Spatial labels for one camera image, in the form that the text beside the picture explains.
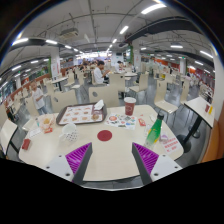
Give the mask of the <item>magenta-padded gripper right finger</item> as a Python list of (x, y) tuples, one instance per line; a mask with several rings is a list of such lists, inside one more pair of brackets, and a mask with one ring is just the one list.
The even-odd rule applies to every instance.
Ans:
[(132, 144), (132, 154), (135, 158), (143, 185), (147, 185), (182, 169), (168, 155), (158, 155), (150, 149)]

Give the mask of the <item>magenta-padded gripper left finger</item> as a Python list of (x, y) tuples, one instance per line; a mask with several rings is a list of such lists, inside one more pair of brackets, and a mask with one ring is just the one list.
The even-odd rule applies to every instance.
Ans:
[(82, 185), (92, 154), (92, 144), (87, 143), (66, 155), (58, 155), (44, 169), (65, 180)]

